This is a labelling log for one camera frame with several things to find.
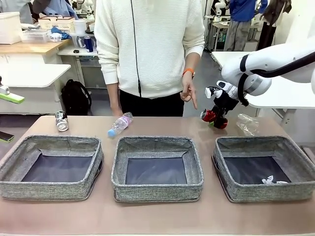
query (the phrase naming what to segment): hand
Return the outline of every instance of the hand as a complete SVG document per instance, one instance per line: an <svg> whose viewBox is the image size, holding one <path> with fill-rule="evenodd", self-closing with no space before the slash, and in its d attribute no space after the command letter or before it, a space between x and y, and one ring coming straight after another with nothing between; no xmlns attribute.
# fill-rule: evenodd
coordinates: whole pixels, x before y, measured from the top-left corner
<svg viewBox="0 0 315 236"><path fill-rule="evenodd" d="M185 102L192 100L194 108L197 110L197 98L196 98L196 89L192 82L192 73L187 71L183 76L183 92L181 92L181 99Z"/></svg>
<svg viewBox="0 0 315 236"><path fill-rule="evenodd" d="M122 117L123 116L123 111L119 106L113 107L112 113L113 113L113 116L115 116L115 117Z"/></svg>

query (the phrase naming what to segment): gray bin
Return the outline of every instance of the gray bin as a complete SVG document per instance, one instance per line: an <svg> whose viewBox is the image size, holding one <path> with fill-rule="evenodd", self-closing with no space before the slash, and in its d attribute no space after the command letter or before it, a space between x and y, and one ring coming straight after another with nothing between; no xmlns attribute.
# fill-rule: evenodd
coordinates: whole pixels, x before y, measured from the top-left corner
<svg viewBox="0 0 315 236"><path fill-rule="evenodd" d="M304 200L311 198L315 189L315 165L285 137L218 138L213 159L223 188L233 202ZM287 183L261 181L273 173Z"/></svg>
<svg viewBox="0 0 315 236"><path fill-rule="evenodd" d="M102 162L97 138L28 136L0 166L0 194L14 200L84 200Z"/></svg>
<svg viewBox="0 0 315 236"><path fill-rule="evenodd" d="M111 180L119 202L193 202L203 173L194 142L185 137L123 137Z"/></svg>

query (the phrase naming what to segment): person's left hand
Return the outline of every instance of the person's left hand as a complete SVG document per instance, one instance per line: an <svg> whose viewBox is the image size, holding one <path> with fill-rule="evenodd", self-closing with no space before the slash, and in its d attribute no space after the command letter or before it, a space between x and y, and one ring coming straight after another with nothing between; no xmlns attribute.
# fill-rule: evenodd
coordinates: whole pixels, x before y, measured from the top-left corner
<svg viewBox="0 0 315 236"><path fill-rule="evenodd" d="M196 98L196 89L192 82L192 73L187 71L183 76L183 92L181 92L181 99L185 102L192 100L194 108L197 110L197 98Z"/></svg>

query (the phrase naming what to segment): black backpack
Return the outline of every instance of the black backpack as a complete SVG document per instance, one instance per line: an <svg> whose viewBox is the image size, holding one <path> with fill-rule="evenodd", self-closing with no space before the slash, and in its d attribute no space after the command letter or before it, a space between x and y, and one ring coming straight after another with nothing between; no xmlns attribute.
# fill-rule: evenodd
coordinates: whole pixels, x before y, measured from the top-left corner
<svg viewBox="0 0 315 236"><path fill-rule="evenodd" d="M62 98L68 116L86 116L92 105L89 92L79 81L68 80Z"/></svg>

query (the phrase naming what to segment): wristwatch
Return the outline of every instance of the wristwatch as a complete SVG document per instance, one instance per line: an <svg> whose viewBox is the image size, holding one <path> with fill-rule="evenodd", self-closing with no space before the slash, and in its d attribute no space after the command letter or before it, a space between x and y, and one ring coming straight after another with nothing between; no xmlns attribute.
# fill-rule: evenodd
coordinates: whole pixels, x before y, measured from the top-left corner
<svg viewBox="0 0 315 236"><path fill-rule="evenodd" d="M191 68L185 69L184 72L183 72L183 76L185 75L185 73L186 73L187 71L190 71L190 72L192 73L192 78L195 77L196 72L195 72L193 69L191 69Z"/></svg>

